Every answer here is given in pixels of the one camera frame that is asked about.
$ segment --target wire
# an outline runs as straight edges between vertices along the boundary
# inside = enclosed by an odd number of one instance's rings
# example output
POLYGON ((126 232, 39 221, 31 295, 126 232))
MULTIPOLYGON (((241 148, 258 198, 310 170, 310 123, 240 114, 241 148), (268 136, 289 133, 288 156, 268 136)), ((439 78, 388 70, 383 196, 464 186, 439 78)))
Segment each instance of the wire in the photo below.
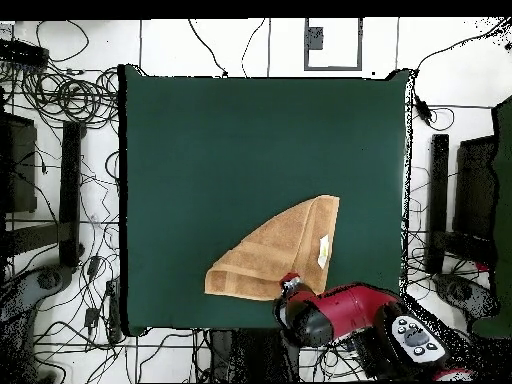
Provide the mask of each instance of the wire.
MULTIPOLYGON (((41 40, 39 39, 39 28, 45 22, 48 22, 48 21, 41 21, 41 22, 39 22, 39 24, 36 27, 36 37, 37 37, 37 43, 39 44, 39 47, 41 47, 41 40)), ((71 55, 69 57, 66 57, 64 59, 50 59, 50 61, 53 62, 53 63, 65 62, 66 60, 73 59, 74 57, 77 57, 80 53, 82 53, 89 46, 89 37, 87 36, 87 34, 83 30, 83 28, 80 25, 78 25, 78 24, 76 24, 76 23, 74 23, 72 21, 66 21, 66 22, 69 22, 71 25, 74 25, 75 27, 77 27, 80 30, 80 32, 85 37, 85 46, 82 47, 82 49, 79 50, 77 53, 75 53, 75 54, 73 54, 73 55, 71 55)))
POLYGON ((138 375, 138 379, 136 380, 137 384, 141 382, 142 380, 142 366, 146 363, 146 362, 149 362, 151 359, 153 359, 157 354, 158 352, 160 352, 160 349, 162 348, 162 346, 164 345, 165 341, 169 338, 169 337, 191 337, 194 335, 194 332, 192 332, 191 334, 174 334, 174 333, 171 333, 171 334, 168 334, 166 335, 162 341, 160 342, 158 348, 156 349, 155 353, 153 353, 149 358, 145 359, 144 361, 142 361, 139 365, 139 375, 138 375))
POLYGON ((418 64, 418 66, 416 67, 416 70, 419 72, 419 69, 421 67, 421 65, 423 64, 423 62, 425 62, 427 59, 431 58, 432 56, 435 56, 436 54, 439 54, 439 53, 443 53, 443 52, 446 52, 448 50, 451 50, 453 49, 454 47, 457 47, 458 45, 461 45, 461 44, 466 44, 467 42, 469 41, 472 41, 472 40, 476 40, 476 39, 479 39, 479 38, 483 38, 483 37, 486 37, 488 35, 490 35, 492 32, 494 32, 497 28, 499 28, 501 25, 503 25, 505 22, 507 22, 510 18, 504 18, 502 19, 501 21, 499 21, 496 25, 494 25, 490 30, 488 30, 487 32, 483 33, 483 34, 479 34, 479 35, 475 35, 473 37, 469 37, 469 38, 466 38, 464 40, 461 40, 461 41, 457 41, 456 43, 452 44, 451 46, 449 47, 446 47, 445 49, 442 49, 442 50, 437 50, 433 53, 430 53, 428 56, 425 56, 421 61, 420 63, 418 64))
POLYGON ((66 373, 66 370, 63 367, 61 367, 60 365, 57 365, 57 364, 51 364, 49 362, 41 361, 36 356, 34 356, 34 359, 35 359, 36 362, 40 363, 41 365, 47 365, 49 367, 57 368, 57 369, 61 370, 64 375, 62 376, 62 380, 60 381, 59 384, 64 384, 64 381, 66 381, 67 373, 66 373))
POLYGON ((247 45, 245 46, 244 54, 242 55, 242 71, 244 72, 245 78, 247 78, 247 74, 246 74, 245 68, 244 68, 245 54, 247 53, 247 49, 249 48, 249 45, 251 44, 252 37, 254 37, 254 34, 256 34, 258 32, 258 30, 263 26, 263 24, 265 23, 266 20, 267 20, 267 18, 263 18, 263 20, 261 21, 261 24, 259 24, 258 27, 253 31, 253 33, 249 37, 249 41, 247 42, 247 45))
POLYGON ((219 68, 222 71, 222 76, 223 77, 227 77, 228 76, 228 72, 222 66, 219 65, 219 63, 217 62, 217 59, 215 58, 215 55, 213 54, 212 49, 210 49, 210 47, 208 47, 208 45, 202 40, 202 38, 199 37, 199 34, 196 32, 196 30, 194 28, 194 25, 192 25, 192 21, 190 19, 187 19, 187 21, 188 21, 188 24, 190 25, 190 28, 192 29, 192 32, 196 36, 196 38, 201 42, 201 44, 203 46, 205 46, 208 49, 208 51, 212 55, 212 58, 213 58, 213 61, 215 62, 215 65, 217 65, 217 68, 219 68))

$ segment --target towel label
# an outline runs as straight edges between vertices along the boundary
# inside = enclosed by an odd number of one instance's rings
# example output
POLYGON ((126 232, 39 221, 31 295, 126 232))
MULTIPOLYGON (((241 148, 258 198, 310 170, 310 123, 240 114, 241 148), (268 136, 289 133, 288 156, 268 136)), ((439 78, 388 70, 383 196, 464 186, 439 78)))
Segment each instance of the towel label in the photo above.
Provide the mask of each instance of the towel label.
POLYGON ((320 239, 320 254, 318 255, 318 265, 324 269, 329 256, 329 235, 325 235, 320 239))

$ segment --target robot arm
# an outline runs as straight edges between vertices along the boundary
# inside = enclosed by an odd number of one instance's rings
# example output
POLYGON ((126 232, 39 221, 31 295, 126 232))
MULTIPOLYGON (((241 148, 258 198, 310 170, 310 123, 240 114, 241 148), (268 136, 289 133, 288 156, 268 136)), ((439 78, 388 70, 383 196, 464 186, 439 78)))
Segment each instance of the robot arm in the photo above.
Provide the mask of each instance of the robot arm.
POLYGON ((325 346, 352 334, 358 353, 372 364, 363 366, 369 377, 469 378, 465 370, 445 370, 449 353, 444 343, 391 292, 353 283, 316 295, 296 273, 280 285, 274 315, 298 347, 325 346))

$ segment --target towel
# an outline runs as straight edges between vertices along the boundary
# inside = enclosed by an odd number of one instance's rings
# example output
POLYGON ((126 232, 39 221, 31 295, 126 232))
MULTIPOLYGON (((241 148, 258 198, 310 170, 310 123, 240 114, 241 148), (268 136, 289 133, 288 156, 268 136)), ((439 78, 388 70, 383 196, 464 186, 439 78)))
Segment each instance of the towel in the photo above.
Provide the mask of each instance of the towel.
POLYGON ((273 300, 279 281, 297 272, 316 293, 325 290, 339 197, 318 196, 273 217, 228 251, 206 273, 205 293, 273 300), (320 239, 329 243, 319 262, 320 239))

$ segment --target green table surface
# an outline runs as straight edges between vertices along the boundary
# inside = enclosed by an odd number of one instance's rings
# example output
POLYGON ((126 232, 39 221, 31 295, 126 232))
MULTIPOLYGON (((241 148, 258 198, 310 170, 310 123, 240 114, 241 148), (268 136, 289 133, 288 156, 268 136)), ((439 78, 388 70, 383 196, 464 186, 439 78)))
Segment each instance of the green table surface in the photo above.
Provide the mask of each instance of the green table surface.
POLYGON ((206 295, 205 274, 321 194, 341 198, 327 287, 398 293, 407 79, 164 78, 126 66, 132 334, 276 327, 272 302, 206 295))

